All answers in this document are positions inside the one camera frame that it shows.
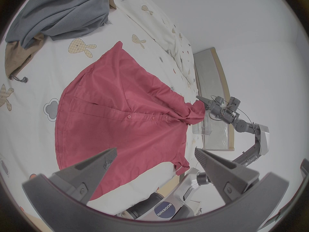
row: bed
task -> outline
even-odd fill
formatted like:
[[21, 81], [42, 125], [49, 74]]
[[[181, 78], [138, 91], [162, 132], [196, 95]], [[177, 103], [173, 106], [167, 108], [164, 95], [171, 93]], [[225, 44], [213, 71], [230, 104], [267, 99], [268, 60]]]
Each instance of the bed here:
[[[59, 170], [55, 155], [55, 120], [60, 96], [79, 72], [99, 59], [117, 41], [123, 43], [123, 49], [146, 71], [182, 95], [185, 102], [194, 103], [196, 100], [198, 90], [194, 68], [181, 70], [168, 49], [162, 48], [157, 43], [159, 40], [146, 32], [147, 25], [137, 23], [140, 19], [138, 15], [130, 18], [129, 11], [123, 11], [126, 0], [114, 1], [118, 9], [111, 9], [108, 21], [94, 32], [80, 39], [52, 41], [47, 37], [43, 48], [18, 74], [20, 77], [26, 76], [29, 79], [27, 83], [0, 76], [2, 91], [6, 94], [5, 101], [10, 104], [10, 109], [7, 102], [0, 107], [0, 158], [5, 166], [0, 168], [1, 174], [18, 205], [35, 217], [38, 215], [28, 202], [21, 183], [35, 174], [43, 173], [49, 177]], [[189, 62], [189, 59], [193, 59], [190, 43], [178, 31], [177, 25], [158, 7], [151, 6], [151, 0], [141, 1], [147, 5], [147, 8], [141, 9], [145, 16], [153, 16], [159, 11], [160, 20], [167, 30], [173, 30], [172, 33], [179, 37], [182, 54], [186, 53], [187, 56], [177, 61]], [[70, 45], [77, 41], [83, 45], [83, 49], [70, 53]], [[0, 59], [4, 59], [5, 46], [6, 43], [2, 41]], [[183, 72], [191, 75], [191, 82]], [[185, 152], [188, 161], [194, 157], [195, 147], [202, 147], [202, 138], [194, 135], [189, 126]], [[115, 215], [148, 198], [174, 175], [173, 164], [163, 162], [87, 205]]]

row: blue-gray fabric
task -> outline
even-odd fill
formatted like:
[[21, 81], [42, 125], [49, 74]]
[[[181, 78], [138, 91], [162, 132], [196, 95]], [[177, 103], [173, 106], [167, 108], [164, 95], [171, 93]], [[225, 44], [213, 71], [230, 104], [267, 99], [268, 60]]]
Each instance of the blue-gray fabric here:
[[104, 25], [108, 14], [108, 0], [29, 0], [5, 41], [20, 41], [28, 48], [39, 32], [52, 40], [78, 38]]

